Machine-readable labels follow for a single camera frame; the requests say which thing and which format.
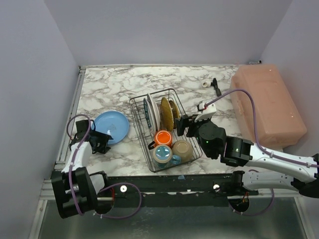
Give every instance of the lavender wall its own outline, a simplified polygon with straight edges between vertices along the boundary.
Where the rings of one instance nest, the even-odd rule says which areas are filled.
[[[293,0],[265,49],[264,62],[275,63],[308,128],[286,152],[319,153],[319,1]],[[319,200],[305,198],[312,228],[319,238]]]
[[[43,0],[0,2],[0,238],[28,237],[78,75]]]
[[[45,0],[80,65],[259,60],[292,0]]]

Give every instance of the dish rack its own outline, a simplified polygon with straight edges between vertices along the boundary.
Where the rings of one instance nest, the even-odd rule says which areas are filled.
[[[153,97],[153,99],[155,100],[157,105],[160,104],[162,97],[166,97],[168,100],[173,100],[178,107],[179,115],[182,116],[182,115],[186,114],[186,112],[183,108],[183,105],[181,104],[180,99],[179,99],[179,97],[174,89],[161,90],[161,91],[150,93],[150,95]],[[129,100],[129,102],[130,102],[130,106],[131,106],[132,114],[133,114],[133,119],[134,119],[133,120],[134,128],[135,128],[136,134],[138,135],[138,139],[139,139],[140,145],[142,147],[142,151],[143,151],[146,163],[149,167],[149,170],[151,172],[156,173],[156,172],[160,172],[163,170],[167,170],[169,168],[180,166],[182,164],[193,162],[193,161],[197,160],[198,158],[200,158],[203,155],[203,152],[202,152],[200,146],[198,145],[197,141],[193,137],[190,137],[190,138],[186,137],[188,129],[185,129],[184,135],[182,135],[182,136],[177,136],[176,129],[174,129],[172,132],[173,143],[176,142],[177,140],[188,141],[193,147],[192,158],[187,162],[183,162],[183,163],[180,163],[178,165],[170,165],[170,166],[165,167],[165,168],[159,168],[157,165],[154,164],[151,150],[148,149],[148,145],[153,141],[153,138],[151,136],[150,129],[148,128],[148,124],[147,124],[145,114],[144,114],[143,99],[146,97],[147,97],[147,95],[137,96],[137,97],[131,98]]]

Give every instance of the pink plastic container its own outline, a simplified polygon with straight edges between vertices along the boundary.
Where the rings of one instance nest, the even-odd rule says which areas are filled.
[[[261,145],[273,149],[296,144],[307,128],[275,65],[245,65],[232,77],[231,89],[253,97]],[[243,138],[255,142],[252,106],[243,92],[230,94]]]

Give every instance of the white plate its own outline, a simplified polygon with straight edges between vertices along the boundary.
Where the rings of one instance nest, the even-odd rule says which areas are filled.
[[[152,109],[155,115],[156,131],[159,131],[160,130],[160,112],[159,112],[158,106],[150,94],[148,94],[148,100],[150,101],[152,105]]]
[[[146,98],[144,98],[144,113],[146,121],[148,123],[148,127],[150,129],[151,136],[154,137],[156,132],[154,112],[151,103]]]

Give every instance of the wire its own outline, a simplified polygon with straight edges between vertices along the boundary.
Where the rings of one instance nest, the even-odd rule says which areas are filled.
[[[72,117],[68,124],[66,125],[66,133],[67,135],[70,137],[70,139],[72,138],[71,137],[71,134],[69,133],[69,125],[71,123],[72,120],[74,120],[75,118],[79,117],[79,116],[83,116],[85,118],[88,119],[88,121],[90,122],[90,118],[87,116],[87,115],[84,115],[84,114],[79,114],[79,115],[76,115],[74,117]],[[72,195],[72,198],[73,198],[73,201],[74,201],[74,205],[75,205],[75,208],[76,208],[76,211],[78,212],[79,215],[83,216],[84,214],[81,212],[81,209],[80,209],[80,206],[79,206],[79,203],[77,202],[76,200],[76,196],[75,196],[75,192],[74,192],[74,189],[73,189],[73,182],[72,182],[72,168],[73,168],[73,163],[75,161],[75,157],[76,157],[76,154],[78,152],[78,150],[80,149],[82,143],[84,142],[84,140],[86,139],[86,137],[88,136],[89,132],[90,132],[90,129],[91,127],[89,126],[88,129],[86,130],[85,132],[85,135],[83,136],[83,138],[81,139],[81,141],[79,142],[77,148],[75,149],[74,153],[73,153],[73,156],[72,156],[72,159],[71,159],[71,163],[70,163],[70,167],[69,167],[69,185],[70,185],[70,191],[71,191],[71,195]]]
[[[259,171],[255,170],[255,169],[250,169],[250,170],[248,170],[248,172],[256,172],[256,173],[259,173]],[[275,202],[275,192],[274,192],[274,189],[272,189],[272,188],[271,188],[270,190],[271,190],[271,201],[270,201],[269,205],[268,205],[264,210],[261,210],[260,212],[253,213],[253,214],[244,214],[244,213],[241,213],[241,212],[239,212],[239,211],[236,211],[230,204],[229,204],[229,206],[230,206],[230,208],[233,210],[234,213],[237,213],[237,214],[239,214],[239,215],[248,216],[248,217],[253,217],[253,216],[261,215],[261,214],[267,212],[268,210],[270,210],[270,209],[273,207],[273,205],[274,205],[274,202]]]
[[[107,190],[109,190],[109,189],[111,189],[111,188],[113,188],[113,187],[115,187],[115,186],[120,186],[120,185],[130,185],[130,186],[134,187],[134,188],[137,190],[137,192],[139,193],[140,201],[139,201],[139,205],[137,206],[137,208],[135,209],[135,211],[132,212],[131,214],[129,214],[129,215],[127,215],[127,216],[123,216],[123,217],[113,217],[113,216],[108,216],[108,215],[103,215],[103,214],[98,214],[98,213],[97,213],[96,215],[99,215],[99,216],[101,216],[101,217],[103,217],[103,218],[110,218],[110,219],[126,219],[126,218],[130,218],[130,217],[134,216],[134,215],[141,209],[141,205],[142,205],[142,193],[141,193],[141,191],[139,190],[139,188],[138,188],[136,185],[134,185],[133,183],[116,183],[116,184],[113,184],[113,185],[108,186],[108,187],[106,187],[106,188],[103,188],[103,189],[100,191],[100,193],[103,192],[103,191],[107,191]]]
[[[289,159],[289,158],[285,158],[285,157],[282,157],[282,156],[279,156],[279,155],[275,155],[275,154],[272,154],[271,152],[268,152],[267,150],[265,150],[261,144],[259,143],[259,139],[258,139],[258,133],[257,133],[257,119],[256,119],[256,107],[255,107],[255,103],[254,103],[254,100],[252,98],[252,96],[250,95],[250,93],[244,89],[234,89],[234,90],[230,90],[230,91],[227,91],[226,93],[222,94],[221,96],[213,99],[212,101],[206,103],[204,106],[207,107],[209,105],[211,105],[212,103],[218,101],[219,99],[225,97],[226,95],[229,95],[230,93],[233,93],[235,91],[242,91],[244,92],[250,99],[250,102],[251,102],[251,105],[252,105],[252,108],[253,108],[253,120],[254,120],[254,135],[255,135],[255,139],[256,139],[256,144],[257,146],[259,147],[259,149],[264,152],[265,154],[269,155],[269,156],[273,156],[274,158],[277,158],[277,159],[280,159],[280,160],[283,160],[283,161],[286,161],[286,162],[290,162],[290,163],[295,163],[295,164],[299,164],[299,165],[303,165],[303,166],[310,166],[310,167],[315,167],[315,168],[319,168],[319,165],[317,164],[307,164],[307,163],[303,163],[303,162],[299,162],[299,161],[296,161],[296,160],[293,160],[293,159]]]

